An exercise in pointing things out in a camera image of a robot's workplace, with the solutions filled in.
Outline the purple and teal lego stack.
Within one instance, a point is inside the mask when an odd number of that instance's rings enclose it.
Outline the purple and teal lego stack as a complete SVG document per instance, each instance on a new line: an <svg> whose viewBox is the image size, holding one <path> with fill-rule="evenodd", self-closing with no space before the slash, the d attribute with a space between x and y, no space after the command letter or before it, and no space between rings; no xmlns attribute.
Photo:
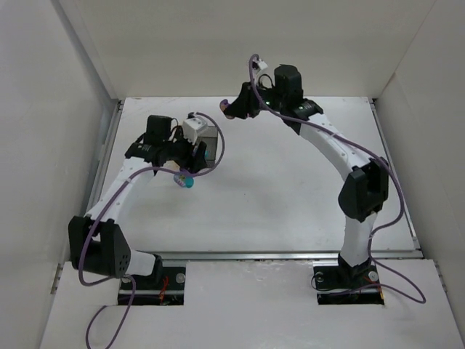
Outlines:
<svg viewBox="0 0 465 349"><path fill-rule="evenodd" d="M174 182L181 188L192 188L195 183L194 177L187 174L175 174L173 179Z"/></svg>

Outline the purple lego piece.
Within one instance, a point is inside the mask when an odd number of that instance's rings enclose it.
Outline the purple lego piece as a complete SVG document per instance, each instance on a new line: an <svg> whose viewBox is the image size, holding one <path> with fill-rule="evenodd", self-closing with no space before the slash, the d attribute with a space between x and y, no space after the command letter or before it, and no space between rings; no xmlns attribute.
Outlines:
<svg viewBox="0 0 465 349"><path fill-rule="evenodd" d="M235 118L235 108L232 106L228 99L223 99L219 103L219 108L226 119L233 120Z"/></svg>

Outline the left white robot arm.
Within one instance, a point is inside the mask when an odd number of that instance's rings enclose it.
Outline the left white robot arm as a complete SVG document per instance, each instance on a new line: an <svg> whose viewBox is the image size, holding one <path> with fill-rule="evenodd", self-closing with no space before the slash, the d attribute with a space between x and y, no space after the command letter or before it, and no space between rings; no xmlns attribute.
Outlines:
<svg viewBox="0 0 465 349"><path fill-rule="evenodd" d="M205 118L191 115L177 127L171 123L168 116L149 116L145 132L125 152L123 165L106 193L85 215L70 220L70 258L80 278L89 272L106 279L160 279L161 257L132 249L121 225L147 184L165 170L165 163L173 161L179 177L207 167L207 145L201 140L209 127Z"/></svg>

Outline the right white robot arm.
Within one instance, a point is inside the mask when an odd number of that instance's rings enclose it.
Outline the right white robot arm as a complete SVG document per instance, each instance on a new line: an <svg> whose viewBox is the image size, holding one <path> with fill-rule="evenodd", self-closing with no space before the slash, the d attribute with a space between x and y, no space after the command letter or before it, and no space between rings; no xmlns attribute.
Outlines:
<svg viewBox="0 0 465 349"><path fill-rule="evenodd" d="M383 162L343 142L323 109L304 97L302 77L293 65L274 70L274 82L265 87L261 79L267 64L257 57L249 63L249 78L237 99L223 107L228 118L254 118L261 111L273 111L294 132L314 145L334 166L344 182L338 196L345 216L344 242L334 268L316 273L329 289L361 286L371 262L368 242L378 212L388 197L389 175Z"/></svg>

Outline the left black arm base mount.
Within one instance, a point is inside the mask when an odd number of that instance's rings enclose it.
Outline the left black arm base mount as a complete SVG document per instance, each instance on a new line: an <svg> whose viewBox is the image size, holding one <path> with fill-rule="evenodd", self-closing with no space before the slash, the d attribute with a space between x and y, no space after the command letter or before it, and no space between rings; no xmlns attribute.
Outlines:
<svg viewBox="0 0 465 349"><path fill-rule="evenodd" d="M164 266L157 281L148 276L134 276L134 306L181 306L185 302L185 266Z"/></svg>

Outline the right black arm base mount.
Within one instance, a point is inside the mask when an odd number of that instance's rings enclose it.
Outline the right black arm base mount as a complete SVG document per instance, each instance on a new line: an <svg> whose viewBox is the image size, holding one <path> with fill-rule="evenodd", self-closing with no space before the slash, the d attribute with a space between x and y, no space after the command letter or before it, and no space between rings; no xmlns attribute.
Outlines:
<svg viewBox="0 0 465 349"><path fill-rule="evenodd" d="M316 262L311 278L318 305L384 305L375 265L349 276L337 263Z"/></svg>

